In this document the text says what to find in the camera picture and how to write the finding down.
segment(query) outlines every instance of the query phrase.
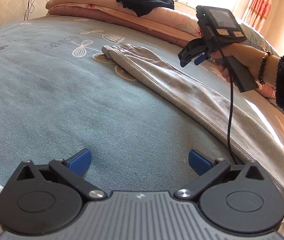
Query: curtain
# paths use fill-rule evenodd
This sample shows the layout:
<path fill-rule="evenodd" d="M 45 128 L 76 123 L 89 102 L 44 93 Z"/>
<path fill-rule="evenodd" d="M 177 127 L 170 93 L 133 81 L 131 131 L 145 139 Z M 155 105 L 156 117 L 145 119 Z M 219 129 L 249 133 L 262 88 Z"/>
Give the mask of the curtain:
<path fill-rule="evenodd" d="M 242 20 L 261 32 L 270 12 L 271 3 L 272 0 L 250 0 Z"/>

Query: person's hand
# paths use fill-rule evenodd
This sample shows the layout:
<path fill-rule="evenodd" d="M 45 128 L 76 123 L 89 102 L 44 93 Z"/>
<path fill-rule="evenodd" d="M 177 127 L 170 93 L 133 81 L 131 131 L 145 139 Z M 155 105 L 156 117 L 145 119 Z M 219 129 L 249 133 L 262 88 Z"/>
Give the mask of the person's hand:
<path fill-rule="evenodd" d="M 234 56 L 239 62 L 244 66 L 248 67 L 253 78 L 258 81 L 259 70 L 264 57 L 265 52 L 258 50 L 256 48 L 234 43 L 229 46 L 222 48 L 223 54 L 228 56 Z M 215 51 L 211 54 L 212 58 L 222 58 L 220 51 Z M 275 87 L 277 69 L 278 69 L 279 58 L 276 56 L 268 57 L 267 64 L 263 74 L 263 80 Z M 220 71 L 221 75 L 230 83 L 229 72 L 227 68 L 223 65 L 219 65 L 216 62 L 216 67 Z"/>

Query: beaded bracelet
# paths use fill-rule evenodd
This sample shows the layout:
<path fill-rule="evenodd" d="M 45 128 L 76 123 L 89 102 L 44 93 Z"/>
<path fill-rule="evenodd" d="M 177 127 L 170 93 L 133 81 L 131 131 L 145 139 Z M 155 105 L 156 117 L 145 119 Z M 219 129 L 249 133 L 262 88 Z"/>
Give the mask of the beaded bracelet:
<path fill-rule="evenodd" d="M 263 76 L 264 68 L 267 63 L 268 57 L 271 55 L 272 55 L 271 51 L 266 51 L 266 53 L 264 54 L 264 57 L 262 58 L 261 67 L 260 67 L 259 75 L 258 75 L 258 80 L 261 85 L 265 84 L 265 82 L 262 80 L 262 76 Z"/>

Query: person's arm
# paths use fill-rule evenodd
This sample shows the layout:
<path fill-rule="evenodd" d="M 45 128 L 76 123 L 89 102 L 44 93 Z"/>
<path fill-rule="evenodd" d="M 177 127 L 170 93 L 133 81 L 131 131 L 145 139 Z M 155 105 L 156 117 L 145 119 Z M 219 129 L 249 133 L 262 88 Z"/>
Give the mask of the person's arm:
<path fill-rule="evenodd" d="M 222 48 L 223 54 L 234 56 L 243 65 L 249 68 L 251 75 L 258 81 L 258 74 L 264 57 L 264 52 L 243 44 L 232 44 Z M 211 54 L 213 58 L 221 58 L 221 53 L 216 51 Z M 222 76 L 230 82 L 228 70 L 217 65 Z M 274 55 L 269 56 L 263 74 L 263 81 L 276 89 L 277 105 L 284 110 L 284 56 L 282 58 Z"/>

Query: display screen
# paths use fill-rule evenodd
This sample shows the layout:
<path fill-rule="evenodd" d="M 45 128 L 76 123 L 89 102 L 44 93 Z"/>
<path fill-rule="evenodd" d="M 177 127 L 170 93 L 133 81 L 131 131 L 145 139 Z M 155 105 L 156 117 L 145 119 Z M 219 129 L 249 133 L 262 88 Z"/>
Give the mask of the display screen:
<path fill-rule="evenodd" d="M 216 10 L 216 9 L 209 9 L 214 17 L 215 21 L 217 22 L 218 26 L 226 27 L 226 28 L 236 28 L 233 19 L 230 17 L 228 12 Z"/>

